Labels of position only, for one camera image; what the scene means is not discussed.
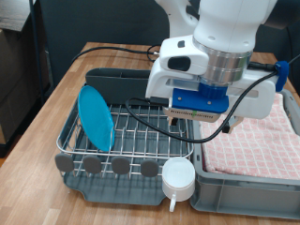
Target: pink towel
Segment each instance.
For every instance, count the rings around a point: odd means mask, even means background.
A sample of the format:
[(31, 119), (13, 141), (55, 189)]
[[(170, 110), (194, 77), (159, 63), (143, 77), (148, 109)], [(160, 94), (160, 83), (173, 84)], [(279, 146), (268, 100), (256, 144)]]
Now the pink towel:
[[(222, 115), (214, 124), (200, 123), (202, 138), (214, 133), (224, 118)], [(300, 137), (283, 110), (281, 94), (276, 94), (269, 116), (245, 118), (232, 134), (218, 134), (202, 150), (211, 173), (300, 179)]]

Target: wire rack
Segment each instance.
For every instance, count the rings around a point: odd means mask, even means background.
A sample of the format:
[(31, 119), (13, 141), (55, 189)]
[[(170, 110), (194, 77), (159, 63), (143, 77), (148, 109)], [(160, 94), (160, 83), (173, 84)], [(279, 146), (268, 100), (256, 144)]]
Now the wire rack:
[[(152, 158), (158, 162), (158, 176), (166, 160), (174, 157), (188, 158), (194, 150), (192, 143), (181, 142), (169, 138), (159, 132), (139, 123), (132, 118), (126, 108), (122, 105), (109, 105), (114, 122), (114, 145), (109, 152), (103, 152), (96, 148), (85, 135), (75, 103), (64, 127), (57, 139), (57, 146), (62, 153), (69, 154), (74, 160), (74, 175), (79, 176), (85, 172), (83, 157), (87, 155), (98, 156), (101, 160), (101, 177), (112, 173), (112, 158), (123, 156), (130, 161), (130, 172), (132, 175), (141, 175), (141, 163), (146, 158)], [(173, 134), (181, 137), (192, 138), (192, 122), (179, 119), (176, 126), (169, 126), (167, 116), (159, 107), (132, 106), (131, 108), (141, 118), (157, 125), (159, 128), (167, 129)]]

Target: gray plastic bin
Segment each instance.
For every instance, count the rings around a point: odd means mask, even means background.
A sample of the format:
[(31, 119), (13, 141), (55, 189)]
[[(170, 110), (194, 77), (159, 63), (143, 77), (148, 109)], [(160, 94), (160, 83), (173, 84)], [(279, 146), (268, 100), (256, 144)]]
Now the gray plastic bin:
[[(284, 109), (297, 134), (300, 111), (291, 93), (283, 90)], [(194, 126), (194, 135), (199, 134)], [(300, 218), (300, 181), (219, 174), (203, 170), (200, 144), (195, 145), (193, 164), (197, 183), (190, 204), (199, 211), (274, 218)]]

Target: white cup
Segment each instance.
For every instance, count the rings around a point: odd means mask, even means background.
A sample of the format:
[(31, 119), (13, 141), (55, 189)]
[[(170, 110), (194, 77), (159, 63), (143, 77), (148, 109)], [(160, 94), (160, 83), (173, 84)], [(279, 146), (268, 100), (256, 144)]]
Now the white cup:
[(171, 199), (170, 212), (176, 202), (189, 199), (195, 190), (195, 169), (184, 157), (170, 158), (162, 167), (162, 190)]

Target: blue gripper part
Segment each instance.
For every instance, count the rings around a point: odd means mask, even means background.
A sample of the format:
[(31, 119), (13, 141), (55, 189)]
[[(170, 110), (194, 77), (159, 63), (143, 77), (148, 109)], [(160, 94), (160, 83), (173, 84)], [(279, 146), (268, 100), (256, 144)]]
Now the blue gripper part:
[(283, 89), (284, 84), (288, 80), (290, 65), (286, 61), (279, 61), (275, 63), (276, 70), (278, 72), (278, 80), (276, 83), (276, 92), (280, 92)]

